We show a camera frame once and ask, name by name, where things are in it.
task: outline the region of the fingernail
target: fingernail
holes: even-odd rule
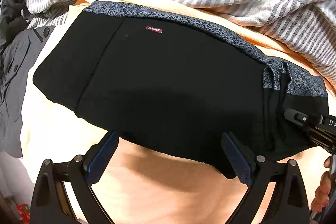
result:
[[[323,166],[324,166],[324,167],[328,167],[328,165],[329,165],[328,163],[329,163],[329,158],[327,158],[327,159],[324,161]]]
[[[328,199],[325,199],[325,200],[322,202],[323,207],[327,206],[328,204],[329,204],[329,200],[328,200]]]
[[[327,186],[325,186],[325,185],[323,185],[323,187],[320,187],[320,191],[321,191],[321,193],[324,194],[324,195],[329,195],[329,193],[330,193],[330,188],[327,187]]]
[[[322,212],[322,207],[318,208],[315,213],[321,213]]]

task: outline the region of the metal screw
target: metal screw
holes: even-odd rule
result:
[[[73,158],[73,160],[74,160],[75,162],[80,162],[80,161],[83,160],[83,156],[82,156],[82,155],[77,155],[77,156],[75,156],[75,157]]]
[[[297,165],[297,162],[296,162],[296,160],[291,159],[291,160],[289,160],[289,164],[291,166],[295,166],[295,165]]]
[[[257,156],[257,161],[258,161],[258,162],[264,162],[265,160],[266,160],[266,159],[265,159],[264,156],[261,156],[261,155]]]
[[[43,165],[47,166],[50,163],[49,159],[44,160]]]

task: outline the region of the red object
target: red object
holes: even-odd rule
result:
[[[23,224],[29,224],[30,222],[30,207],[27,204],[21,204],[16,207],[20,212],[20,217]]]

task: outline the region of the cream bedsheet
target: cream bedsheet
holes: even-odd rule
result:
[[[76,6],[70,6],[66,23],[55,28],[29,71],[22,106],[21,145],[22,162],[33,182],[36,182],[44,159],[64,162],[77,154],[83,155],[106,132],[77,118],[66,107],[47,100],[32,82],[39,64],[57,45],[80,11],[93,1],[80,0]],[[202,10],[170,0],[104,1],[125,1],[215,22],[235,31],[265,54],[282,57],[301,65],[311,74],[319,75],[301,56],[284,45]],[[330,114],[336,116],[335,94],[329,82],[325,83]],[[325,171],[323,162],[327,156],[327,152],[317,147],[293,157],[299,163],[309,202],[313,200]],[[66,187],[77,216],[85,219],[70,184]],[[274,184],[268,188],[254,223],[261,221],[273,187]],[[237,178],[227,180],[210,165],[158,153],[123,139],[120,139],[100,182],[92,188],[116,224],[222,224],[246,191],[246,186],[240,184]]]

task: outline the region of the human hand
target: human hand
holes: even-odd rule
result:
[[[324,167],[330,167],[330,158],[327,158],[324,162]],[[329,179],[329,171],[323,173],[321,177],[320,186],[315,191],[315,198],[311,203],[311,210],[314,213],[320,213],[323,207],[329,204],[329,197],[328,194],[331,188],[331,181]]]

